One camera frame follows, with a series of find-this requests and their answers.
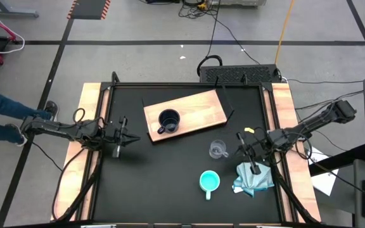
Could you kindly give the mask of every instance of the sneaker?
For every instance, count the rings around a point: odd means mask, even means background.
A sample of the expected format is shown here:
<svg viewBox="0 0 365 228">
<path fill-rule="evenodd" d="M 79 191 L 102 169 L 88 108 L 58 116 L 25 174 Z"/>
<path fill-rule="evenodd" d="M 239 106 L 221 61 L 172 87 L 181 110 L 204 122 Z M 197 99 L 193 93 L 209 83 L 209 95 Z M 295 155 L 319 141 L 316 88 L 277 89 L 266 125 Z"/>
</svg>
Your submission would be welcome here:
<svg viewBox="0 0 365 228">
<path fill-rule="evenodd" d="M 57 122 L 58 105 L 52 101 L 48 101 L 44 107 L 44 111 L 51 114 L 50 121 Z"/>
<path fill-rule="evenodd" d="M 24 134 L 20 131 L 19 127 L 13 123 L 6 124 L 5 127 L 11 127 L 14 128 L 18 133 L 22 136 L 23 142 L 22 143 L 15 143 L 17 146 L 21 147 L 25 145 L 25 143 L 28 141 L 28 139 L 25 137 Z"/>
</svg>

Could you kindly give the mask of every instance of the dark blue mug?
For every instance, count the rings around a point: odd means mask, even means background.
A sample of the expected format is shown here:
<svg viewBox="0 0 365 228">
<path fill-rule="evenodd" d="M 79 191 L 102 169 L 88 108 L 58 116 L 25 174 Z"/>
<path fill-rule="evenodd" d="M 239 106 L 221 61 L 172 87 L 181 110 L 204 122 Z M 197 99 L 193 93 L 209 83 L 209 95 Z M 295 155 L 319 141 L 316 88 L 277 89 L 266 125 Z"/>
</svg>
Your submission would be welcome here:
<svg viewBox="0 0 365 228">
<path fill-rule="evenodd" d="M 160 123 L 161 127 L 157 130 L 157 133 L 173 133 L 178 129 L 180 114 L 178 114 L 176 110 L 164 110 L 158 116 L 158 122 Z"/>
</svg>

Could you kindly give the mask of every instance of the orange and black striped tape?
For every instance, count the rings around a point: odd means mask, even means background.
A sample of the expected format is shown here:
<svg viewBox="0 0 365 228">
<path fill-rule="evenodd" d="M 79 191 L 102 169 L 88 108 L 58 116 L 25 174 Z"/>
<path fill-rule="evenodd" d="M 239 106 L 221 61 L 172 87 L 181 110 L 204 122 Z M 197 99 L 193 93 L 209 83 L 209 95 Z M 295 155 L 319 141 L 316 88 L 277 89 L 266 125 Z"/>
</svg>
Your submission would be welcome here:
<svg viewBox="0 0 365 228">
<path fill-rule="evenodd" d="M 72 13 L 73 13 L 73 10 L 74 10 L 74 7 L 75 7 L 76 4 L 77 4 L 77 0 L 74 0 L 73 4 L 71 6 L 71 9 L 68 12 L 67 19 L 72 19 L 72 17 L 73 17 Z M 104 20 L 106 18 L 106 15 L 108 14 L 110 4 L 111 4 L 111 0 L 106 0 L 105 1 L 104 7 L 103 7 L 102 13 L 101 13 L 101 20 Z"/>
<path fill-rule="evenodd" d="M 71 5 L 70 12 L 68 12 L 68 15 L 67 15 L 67 19 L 71 19 L 71 13 L 73 13 L 76 2 L 77 2 L 77 0 L 73 1 L 73 5 Z"/>
</svg>

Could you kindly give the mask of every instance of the wooden table edge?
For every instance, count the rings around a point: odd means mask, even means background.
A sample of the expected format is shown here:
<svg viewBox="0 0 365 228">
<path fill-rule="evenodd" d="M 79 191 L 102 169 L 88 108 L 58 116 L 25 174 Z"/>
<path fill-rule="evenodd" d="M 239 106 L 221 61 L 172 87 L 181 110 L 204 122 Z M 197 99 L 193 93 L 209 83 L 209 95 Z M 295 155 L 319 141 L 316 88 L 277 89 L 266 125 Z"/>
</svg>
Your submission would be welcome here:
<svg viewBox="0 0 365 228">
<path fill-rule="evenodd" d="M 101 83 L 84 83 L 83 90 L 80 97 L 79 108 L 88 109 L 88 114 L 84 119 L 93 119 L 96 113 L 96 107 L 98 104 L 98 97 L 101 88 Z M 297 116 L 295 114 L 295 109 L 293 105 L 293 100 L 291 96 L 291 91 L 288 84 L 273 84 L 273 94 L 274 100 L 276 103 L 276 109 L 278 113 L 278 121 L 281 128 L 284 127 L 293 127 L 298 124 Z M 106 112 L 106 104 L 108 102 L 109 91 L 106 90 L 104 93 L 104 99 L 102 104 L 102 109 L 100 116 L 105 117 Z M 274 119 L 272 117 L 271 105 L 269 100 L 269 94 L 267 91 L 264 91 L 264 99 L 266 103 L 267 109 L 267 117 L 270 123 L 270 129 L 274 128 Z M 73 157 L 75 154 L 74 151 L 79 151 L 80 144 L 77 142 L 70 142 L 68 145 L 66 162 Z M 94 152 L 95 160 L 93 160 L 93 164 L 91 165 L 92 170 L 95 166 L 96 161 L 96 153 Z M 300 202 L 303 206 L 309 211 L 309 213 L 316 219 L 321 220 L 319 214 L 319 208 L 317 207 L 316 198 L 314 189 L 312 186 L 311 176 L 309 174 L 308 163 L 306 160 L 299 157 L 296 153 L 289 152 L 287 154 L 287 162 L 288 162 L 288 170 L 290 171 L 290 179 L 294 193 L 299 198 Z M 86 166 L 87 156 L 80 156 L 77 158 L 78 161 L 74 160 L 75 163 L 68 166 L 68 170 L 63 175 L 61 180 L 61 187 L 58 193 L 57 200 L 55 202 L 55 212 L 56 216 L 59 217 L 62 213 L 65 212 L 67 207 L 71 204 L 73 199 L 80 191 L 80 186 L 82 182 L 82 178 L 84 175 L 84 169 Z M 63 186 L 68 186 L 69 184 L 65 184 L 65 182 L 70 182 L 73 186 L 69 189 L 65 189 Z M 81 219 L 85 220 L 88 218 L 88 211 L 91 202 L 91 189 L 88 192 L 87 196 L 84 199 L 83 210 L 81 214 Z M 285 209 L 285 218 L 286 221 L 291 222 L 291 211 L 290 211 L 290 203 L 287 195 L 281 189 L 281 195 L 283 198 L 283 206 Z"/>
</svg>

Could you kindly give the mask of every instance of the person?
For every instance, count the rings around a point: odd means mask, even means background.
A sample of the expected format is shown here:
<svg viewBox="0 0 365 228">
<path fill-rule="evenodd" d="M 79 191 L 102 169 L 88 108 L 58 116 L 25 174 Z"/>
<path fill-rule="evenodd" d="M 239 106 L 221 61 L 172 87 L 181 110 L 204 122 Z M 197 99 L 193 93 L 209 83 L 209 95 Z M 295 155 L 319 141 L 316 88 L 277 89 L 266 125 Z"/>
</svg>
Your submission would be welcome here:
<svg viewBox="0 0 365 228">
<path fill-rule="evenodd" d="M 0 115 L 23 120 L 25 117 L 41 117 L 45 120 L 57 121 L 58 105 L 52 101 L 46 103 L 44 110 L 34 110 L 25 105 L 0 95 Z M 5 126 L 0 125 L 0 141 L 15 143 L 23 146 L 27 138 L 21 133 L 19 127 L 9 123 Z"/>
</svg>

